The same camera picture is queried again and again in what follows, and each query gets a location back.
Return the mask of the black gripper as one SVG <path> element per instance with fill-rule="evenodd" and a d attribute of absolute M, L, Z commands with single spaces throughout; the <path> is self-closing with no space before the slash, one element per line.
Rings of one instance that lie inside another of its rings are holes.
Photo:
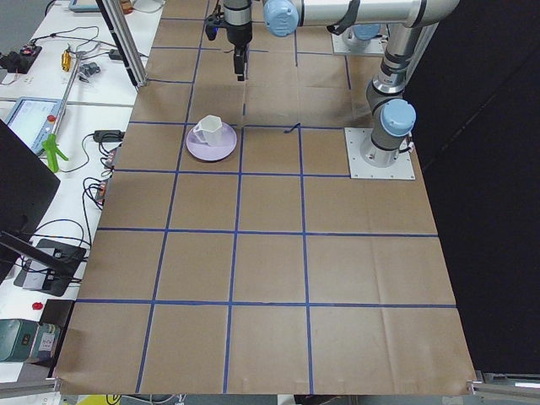
<path fill-rule="evenodd" d="M 238 81 L 246 75 L 246 48 L 252 39 L 251 0 L 224 0 L 228 41 L 235 46 L 233 63 Z"/>

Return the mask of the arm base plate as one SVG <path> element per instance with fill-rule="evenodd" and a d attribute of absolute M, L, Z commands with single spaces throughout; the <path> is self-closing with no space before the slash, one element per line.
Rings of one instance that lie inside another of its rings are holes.
<path fill-rule="evenodd" d="M 382 57 L 388 39 L 383 34 L 368 40 L 359 40 L 354 35 L 348 39 L 346 34 L 331 35 L 331 38 L 334 54 L 358 57 Z"/>
<path fill-rule="evenodd" d="M 411 151 L 403 140 L 394 151 L 377 148 L 371 139 L 372 128 L 345 127 L 348 167 L 352 179 L 414 181 Z"/>

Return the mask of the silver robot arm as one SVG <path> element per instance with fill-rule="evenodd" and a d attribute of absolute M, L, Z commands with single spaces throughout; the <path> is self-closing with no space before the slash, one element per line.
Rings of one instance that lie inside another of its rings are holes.
<path fill-rule="evenodd" d="M 411 151 L 417 114 L 404 99 L 426 33 L 454 1 L 219 1 L 218 35 L 231 80 L 228 118 L 261 129 L 358 132 L 351 163 L 389 168 Z"/>

